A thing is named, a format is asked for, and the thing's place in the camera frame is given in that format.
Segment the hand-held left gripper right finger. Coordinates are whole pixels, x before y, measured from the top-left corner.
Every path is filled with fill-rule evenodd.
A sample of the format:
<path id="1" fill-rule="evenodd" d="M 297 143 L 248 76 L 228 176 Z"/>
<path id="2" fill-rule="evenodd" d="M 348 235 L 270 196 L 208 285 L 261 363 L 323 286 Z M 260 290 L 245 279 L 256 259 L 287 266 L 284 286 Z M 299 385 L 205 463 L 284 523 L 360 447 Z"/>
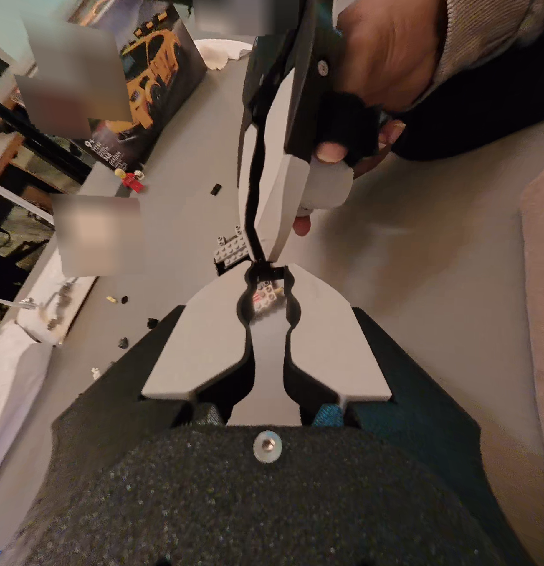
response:
<path id="1" fill-rule="evenodd" d="M 284 267 L 283 384 L 310 425 L 324 405 L 387 402 L 392 392 L 357 316 L 338 291 L 296 264 Z"/>

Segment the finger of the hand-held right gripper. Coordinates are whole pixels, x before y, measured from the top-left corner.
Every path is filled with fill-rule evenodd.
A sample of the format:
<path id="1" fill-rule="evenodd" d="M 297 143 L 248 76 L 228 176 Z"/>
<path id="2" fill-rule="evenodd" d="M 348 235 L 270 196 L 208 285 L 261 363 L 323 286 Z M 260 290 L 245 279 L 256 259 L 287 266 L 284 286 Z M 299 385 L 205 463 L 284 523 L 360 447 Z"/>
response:
<path id="1" fill-rule="evenodd" d="M 275 263 L 292 230 L 309 175 L 307 161 L 284 149 L 295 69 L 283 79 L 264 127 L 264 164 L 255 232 L 266 261 Z"/>
<path id="2" fill-rule="evenodd" d="M 240 226 L 252 260 L 264 261 L 264 252 L 255 227 L 265 160 L 264 135 L 263 130 L 255 124 L 248 125 L 243 134 L 238 181 Z"/>

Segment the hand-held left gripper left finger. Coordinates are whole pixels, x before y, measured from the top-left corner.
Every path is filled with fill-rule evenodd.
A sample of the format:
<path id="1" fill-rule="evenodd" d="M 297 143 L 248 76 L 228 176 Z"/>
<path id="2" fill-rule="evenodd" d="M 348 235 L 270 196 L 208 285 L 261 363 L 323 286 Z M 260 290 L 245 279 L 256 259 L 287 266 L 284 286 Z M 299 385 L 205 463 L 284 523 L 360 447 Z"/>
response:
<path id="1" fill-rule="evenodd" d="M 212 404 L 229 421 L 255 381 L 251 267 L 237 265 L 187 302 L 142 388 L 144 398 Z"/>

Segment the black brick chassis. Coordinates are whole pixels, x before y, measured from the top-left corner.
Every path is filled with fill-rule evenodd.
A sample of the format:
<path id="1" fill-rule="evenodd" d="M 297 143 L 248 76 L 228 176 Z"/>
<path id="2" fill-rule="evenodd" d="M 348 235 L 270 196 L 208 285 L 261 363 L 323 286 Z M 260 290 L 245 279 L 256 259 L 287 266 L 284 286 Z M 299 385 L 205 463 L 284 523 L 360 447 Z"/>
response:
<path id="1" fill-rule="evenodd" d="M 220 277 L 240 263 L 252 261 L 245 232 L 240 225 L 234 227 L 234 234 L 218 236 L 217 248 L 213 254 L 213 261 L 217 276 Z"/>

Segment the person's right forearm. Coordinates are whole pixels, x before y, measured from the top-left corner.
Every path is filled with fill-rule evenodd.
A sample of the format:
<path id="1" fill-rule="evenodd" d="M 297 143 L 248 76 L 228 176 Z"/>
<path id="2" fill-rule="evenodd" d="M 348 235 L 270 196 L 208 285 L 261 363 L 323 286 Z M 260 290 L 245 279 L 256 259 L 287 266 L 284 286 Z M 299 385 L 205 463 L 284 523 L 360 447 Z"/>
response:
<path id="1" fill-rule="evenodd" d="M 544 34 L 544 1 L 446 1 L 440 58 L 423 100 L 458 73 Z"/>

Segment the crumpled white paper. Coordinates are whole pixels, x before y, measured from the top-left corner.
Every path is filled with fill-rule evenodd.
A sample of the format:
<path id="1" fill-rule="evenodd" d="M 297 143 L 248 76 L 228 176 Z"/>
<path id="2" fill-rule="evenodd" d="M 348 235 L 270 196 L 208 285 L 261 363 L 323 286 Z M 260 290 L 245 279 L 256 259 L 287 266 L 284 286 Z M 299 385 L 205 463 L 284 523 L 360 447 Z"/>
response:
<path id="1" fill-rule="evenodd" d="M 197 39 L 194 44 L 209 70 L 222 70 L 229 60 L 241 60 L 253 48 L 247 42 L 229 39 Z"/>

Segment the red toy minifigure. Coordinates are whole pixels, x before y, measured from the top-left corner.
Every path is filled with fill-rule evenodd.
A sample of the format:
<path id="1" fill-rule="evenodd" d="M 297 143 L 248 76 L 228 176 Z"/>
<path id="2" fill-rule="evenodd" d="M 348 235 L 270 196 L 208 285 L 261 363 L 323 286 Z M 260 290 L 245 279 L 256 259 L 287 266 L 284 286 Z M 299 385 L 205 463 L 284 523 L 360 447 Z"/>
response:
<path id="1" fill-rule="evenodd" d="M 143 190 L 143 183 L 136 179 L 134 172 L 126 172 L 121 168 L 114 170 L 114 174 L 121 180 L 121 183 L 139 194 Z"/>

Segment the black toy car box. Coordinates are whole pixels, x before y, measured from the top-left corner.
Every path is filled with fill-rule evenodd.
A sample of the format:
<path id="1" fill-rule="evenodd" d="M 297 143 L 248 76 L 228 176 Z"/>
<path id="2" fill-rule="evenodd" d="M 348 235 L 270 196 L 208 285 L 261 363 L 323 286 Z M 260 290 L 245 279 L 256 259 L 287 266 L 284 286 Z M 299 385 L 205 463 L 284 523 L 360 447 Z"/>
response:
<path id="1" fill-rule="evenodd" d="M 88 1 L 71 22 L 113 34 L 132 115 L 129 122 L 90 118 L 92 137 L 73 143 L 112 170 L 142 166 L 204 79 L 205 62 L 169 1 Z"/>

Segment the clear plastic parts bag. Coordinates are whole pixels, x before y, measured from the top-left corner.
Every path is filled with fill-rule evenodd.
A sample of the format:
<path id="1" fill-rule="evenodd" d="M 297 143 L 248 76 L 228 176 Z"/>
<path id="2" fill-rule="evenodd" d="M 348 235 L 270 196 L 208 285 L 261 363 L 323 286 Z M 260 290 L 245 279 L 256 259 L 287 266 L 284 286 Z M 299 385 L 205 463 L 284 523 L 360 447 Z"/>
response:
<path id="1" fill-rule="evenodd" d="M 16 323 L 32 339 L 60 346 L 78 316 L 96 277 L 39 279 L 28 298 L 33 309 L 20 309 Z"/>

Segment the printed white paper bag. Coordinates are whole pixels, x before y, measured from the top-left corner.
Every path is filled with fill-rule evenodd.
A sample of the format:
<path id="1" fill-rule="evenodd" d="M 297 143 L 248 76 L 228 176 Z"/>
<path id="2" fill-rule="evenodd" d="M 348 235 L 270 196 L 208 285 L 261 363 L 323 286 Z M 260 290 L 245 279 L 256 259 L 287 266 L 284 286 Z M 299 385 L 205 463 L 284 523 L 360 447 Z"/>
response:
<path id="1" fill-rule="evenodd" d="M 0 465 L 42 388 L 52 346 L 14 321 L 0 329 Z"/>

